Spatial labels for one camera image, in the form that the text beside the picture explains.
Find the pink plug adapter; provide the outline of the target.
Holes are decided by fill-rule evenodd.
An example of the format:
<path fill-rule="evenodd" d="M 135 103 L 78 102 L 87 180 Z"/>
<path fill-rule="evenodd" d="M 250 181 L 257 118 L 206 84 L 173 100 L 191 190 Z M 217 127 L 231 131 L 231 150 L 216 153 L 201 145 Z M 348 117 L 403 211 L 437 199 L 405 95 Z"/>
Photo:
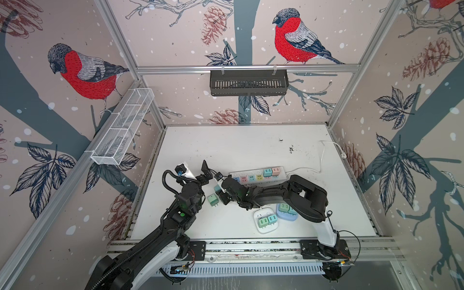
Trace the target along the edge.
<path fill-rule="evenodd" d="M 279 176 L 282 172 L 280 167 L 273 167 L 271 170 L 273 176 Z"/>

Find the green plug adapter low cluster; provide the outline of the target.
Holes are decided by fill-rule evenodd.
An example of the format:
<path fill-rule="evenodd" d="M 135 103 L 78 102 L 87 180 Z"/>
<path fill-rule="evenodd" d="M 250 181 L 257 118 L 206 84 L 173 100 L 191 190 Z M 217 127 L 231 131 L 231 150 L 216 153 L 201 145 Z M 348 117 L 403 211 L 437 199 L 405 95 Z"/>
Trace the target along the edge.
<path fill-rule="evenodd" d="M 216 207 L 219 204 L 219 198 L 215 193 L 208 196 L 207 200 L 212 207 Z"/>

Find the blue square socket cube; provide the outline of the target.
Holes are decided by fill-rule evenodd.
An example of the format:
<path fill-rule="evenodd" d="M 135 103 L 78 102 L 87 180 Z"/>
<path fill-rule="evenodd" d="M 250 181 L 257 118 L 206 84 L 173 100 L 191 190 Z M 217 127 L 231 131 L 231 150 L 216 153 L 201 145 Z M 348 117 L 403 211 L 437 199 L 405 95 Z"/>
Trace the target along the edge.
<path fill-rule="evenodd" d="M 285 221 L 296 221 L 298 213 L 287 203 L 280 203 L 276 205 L 276 215 L 279 219 Z"/>

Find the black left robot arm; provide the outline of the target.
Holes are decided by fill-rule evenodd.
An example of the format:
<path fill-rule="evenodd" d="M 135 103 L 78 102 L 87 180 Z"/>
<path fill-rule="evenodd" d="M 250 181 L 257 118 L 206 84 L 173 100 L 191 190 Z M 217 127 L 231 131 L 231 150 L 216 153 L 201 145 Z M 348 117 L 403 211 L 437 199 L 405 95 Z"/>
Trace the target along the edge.
<path fill-rule="evenodd" d="M 185 164 L 162 175 L 165 189 L 175 196 L 161 215 L 160 225 L 135 246 L 115 258 L 105 256 L 95 266 L 87 290 L 138 290 L 166 263 L 189 254 L 190 238 L 185 232 L 205 202 L 203 186 L 213 175 L 203 161 L 202 174 L 193 176 Z"/>

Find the white square socket cube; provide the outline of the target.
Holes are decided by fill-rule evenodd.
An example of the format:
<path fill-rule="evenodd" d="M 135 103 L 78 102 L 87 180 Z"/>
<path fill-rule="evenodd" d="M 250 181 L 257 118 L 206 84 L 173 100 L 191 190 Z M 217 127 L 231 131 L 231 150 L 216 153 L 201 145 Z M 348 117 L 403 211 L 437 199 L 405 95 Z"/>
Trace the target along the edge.
<path fill-rule="evenodd" d="M 275 231 L 279 227 L 278 217 L 274 210 L 265 207 L 253 213 L 254 224 L 261 234 L 267 234 Z"/>

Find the white multicolour power strip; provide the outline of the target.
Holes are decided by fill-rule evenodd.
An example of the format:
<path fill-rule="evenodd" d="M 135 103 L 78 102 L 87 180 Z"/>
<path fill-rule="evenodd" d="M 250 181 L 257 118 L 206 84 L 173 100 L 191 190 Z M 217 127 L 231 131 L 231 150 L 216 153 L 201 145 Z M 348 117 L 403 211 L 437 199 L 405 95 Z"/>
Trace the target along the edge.
<path fill-rule="evenodd" d="M 273 186 L 280 184 L 287 179 L 284 168 L 282 166 L 280 166 L 280 168 L 282 172 L 279 176 L 271 176 L 268 178 L 263 176 L 263 170 L 268 169 L 268 167 L 230 172 L 229 175 L 231 175 L 244 186 Z"/>

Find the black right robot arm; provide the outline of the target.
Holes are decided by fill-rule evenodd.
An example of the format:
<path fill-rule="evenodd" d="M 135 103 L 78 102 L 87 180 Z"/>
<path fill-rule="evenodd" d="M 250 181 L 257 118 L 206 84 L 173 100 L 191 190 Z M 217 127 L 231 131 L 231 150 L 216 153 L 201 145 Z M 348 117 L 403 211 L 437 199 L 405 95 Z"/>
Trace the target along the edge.
<path fill-rule="evenodd" d="M 334 259 L 340 253 L 340 234 L 328 220 L 327 191 L 302 178 L 291 175 L 280 184 L 267 187 L 246 187 L 232 177 L 227 177 L 221 187 L 239 207 L 251 210 L 268 204 L 289 205 L 303 219 L 313 223 L 317 232 L 317 249 L 311 256 L 323 261 Z"/>

